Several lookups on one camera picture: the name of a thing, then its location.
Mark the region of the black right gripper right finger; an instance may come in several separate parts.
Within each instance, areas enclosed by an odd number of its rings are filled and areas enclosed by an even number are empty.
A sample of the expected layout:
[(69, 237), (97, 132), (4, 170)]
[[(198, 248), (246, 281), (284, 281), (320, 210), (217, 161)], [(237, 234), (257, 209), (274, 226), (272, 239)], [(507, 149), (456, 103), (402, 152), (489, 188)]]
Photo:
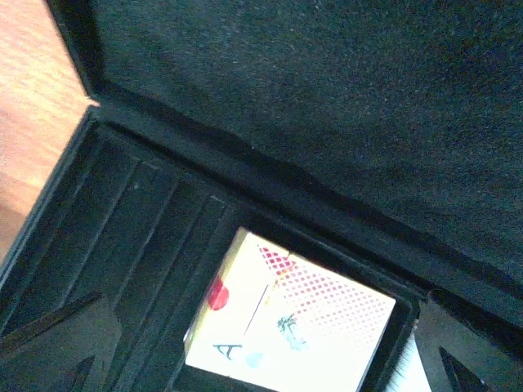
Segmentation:
[(522, 330), (453, 294), (420, 304), (415, 343), (433, 391), (522, 390)]

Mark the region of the red playing card deck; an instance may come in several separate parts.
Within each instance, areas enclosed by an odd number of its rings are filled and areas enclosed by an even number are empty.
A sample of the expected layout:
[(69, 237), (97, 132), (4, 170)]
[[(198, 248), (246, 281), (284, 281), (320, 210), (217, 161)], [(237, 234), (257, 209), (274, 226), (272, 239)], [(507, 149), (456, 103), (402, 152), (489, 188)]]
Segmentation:
[(239, 229), (185, 338), (185, 362), (275, 391), (357, 391), (395, 300)]

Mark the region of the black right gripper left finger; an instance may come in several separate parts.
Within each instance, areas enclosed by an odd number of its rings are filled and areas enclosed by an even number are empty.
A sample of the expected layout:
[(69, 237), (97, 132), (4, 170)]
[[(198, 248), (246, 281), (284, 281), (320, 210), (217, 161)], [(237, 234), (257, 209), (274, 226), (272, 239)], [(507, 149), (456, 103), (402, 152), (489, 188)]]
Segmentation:
[(122, 327), (93, 292), (1, 338), (2, 391), (101, 391)]

